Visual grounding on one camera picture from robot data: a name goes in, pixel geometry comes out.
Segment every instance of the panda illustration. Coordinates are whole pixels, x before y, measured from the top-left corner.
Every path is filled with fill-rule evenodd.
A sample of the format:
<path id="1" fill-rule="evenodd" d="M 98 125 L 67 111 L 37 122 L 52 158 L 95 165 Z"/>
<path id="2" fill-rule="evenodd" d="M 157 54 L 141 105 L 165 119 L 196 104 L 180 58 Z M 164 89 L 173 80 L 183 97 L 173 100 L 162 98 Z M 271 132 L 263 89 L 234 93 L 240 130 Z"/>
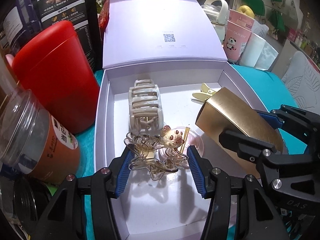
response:
<path id="1" fill-rule="evenodd" d="M 236 44 L 236 39 L 235 38 L 230 38 L 227 42 L 227 48 L 230 50 L 236 50 L 233 45 Z"/>

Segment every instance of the yellow fruit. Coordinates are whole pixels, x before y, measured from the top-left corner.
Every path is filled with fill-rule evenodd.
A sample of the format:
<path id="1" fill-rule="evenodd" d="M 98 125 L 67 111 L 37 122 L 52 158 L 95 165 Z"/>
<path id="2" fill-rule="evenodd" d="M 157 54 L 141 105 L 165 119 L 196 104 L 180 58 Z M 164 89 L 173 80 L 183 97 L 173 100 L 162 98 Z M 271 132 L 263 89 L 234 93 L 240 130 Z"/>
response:
<path id="1" fill-rule="evenodd" d="M 241 12 L 251 18 L 254 18 L 254 13 L 249 6 L 242 5 L 237 9 L 238 12 Z"/>

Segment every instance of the leaf pattern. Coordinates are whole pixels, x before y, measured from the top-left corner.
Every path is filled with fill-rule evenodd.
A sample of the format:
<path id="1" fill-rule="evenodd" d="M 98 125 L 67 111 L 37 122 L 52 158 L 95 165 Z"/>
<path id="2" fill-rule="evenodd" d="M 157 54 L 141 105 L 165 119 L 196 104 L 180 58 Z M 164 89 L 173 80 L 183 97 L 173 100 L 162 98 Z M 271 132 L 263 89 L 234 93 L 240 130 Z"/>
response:
<path id="1" fill-rule="evenodd" d="M 297 96 L 294 98 L 294 100 L 297 102 L 299 108 L 301 109 L 306 109 L 307 108 L 307 103 L 304 97 L 302 96 Z"/>
<path id="2" fill-rule="evenodd" d="M 320 88 L 319 79 L 317 78 L 317 76 L 312 71 L 309 65 L 306 65 L 304 69 L 304 79 L 306 81 L 306 84 L 312 91 L 316 92 L 319 90 Z"/>
<path id="3" fill-rule="evenodd" d="M 287 80 L 287 73 L 282 77 L 282 79 L 281 79 L 281 81 L 283 82 L 283 83 L 285 83 L 286 82 L 286 80 Z"/>
<path id="4" fill-rule="evenodd" d="M 298 91 L 301 80 L 302 80 L 302 76 L 295 77 L 285 85 L 292 96 Z"/>

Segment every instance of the gold box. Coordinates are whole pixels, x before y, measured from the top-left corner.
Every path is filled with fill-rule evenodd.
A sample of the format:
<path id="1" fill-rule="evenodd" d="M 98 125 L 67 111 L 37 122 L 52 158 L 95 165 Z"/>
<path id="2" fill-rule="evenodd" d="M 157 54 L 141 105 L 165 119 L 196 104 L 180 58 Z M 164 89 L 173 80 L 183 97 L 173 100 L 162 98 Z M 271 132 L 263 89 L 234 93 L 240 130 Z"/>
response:
<path id="1" fill-rule="evenodd" d="M 223 87 L 202 106 L 196 125 L 223 148 L 248 173 L 260 178 L 255 164 L 238 157 L 236 152 L 225 149 L 219 143 L 224 130 L 242 132 L 255 139 L 272 143 L 280 152 L 283 150 L 281 136 L 249 105 Z"/>

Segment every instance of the screw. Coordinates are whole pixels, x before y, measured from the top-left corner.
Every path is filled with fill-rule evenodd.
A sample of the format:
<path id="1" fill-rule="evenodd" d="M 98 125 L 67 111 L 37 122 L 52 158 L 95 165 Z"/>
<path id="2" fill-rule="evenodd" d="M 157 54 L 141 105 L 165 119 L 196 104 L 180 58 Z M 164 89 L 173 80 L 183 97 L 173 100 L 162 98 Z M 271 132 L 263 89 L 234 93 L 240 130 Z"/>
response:
<path id="1" fill-rule="evenodd" d="M 73 181 L 75 179 L 75 175 L 73 174 L 69 174 L 68 176 L 66 176 L 67 181 Z"/>
<path id="2" fill-rule="evenodd" d="M 248 181 L 253 181 L 254 176 L 250 174 L 250 175 L 247 175 L 246 178 Z"/>
<path id="3" fill-rule="evenodd" d="M 281 186 L 282 186 L 282 181 L 279 180 L 279 179 L 275 179 L 275 180 L 273 181 L 272 185 L 273 185 L 273 187 L 274 187 L 275 189 L 280 189 Z"/>
<path id="4" fill-rule="evenodd" d="M 262 151 L 262 154 L 265 156 L 265 157 L 269 157 L 271 155 L 271 151 L 269 149 L 264 149 Z"/>
<path id="5" fill-rule="evenodd" d="M 213 168 L 212 173 L 218 175 L 221 173 L 221 170 L 219 168 Z"/>
<path id="6" fill-rule="evenodd" d="M 110 169 L 109 168 L 102 168 L 101 169 L 101 173 L 102 174 L 108 174 L 110 172 Z"/>

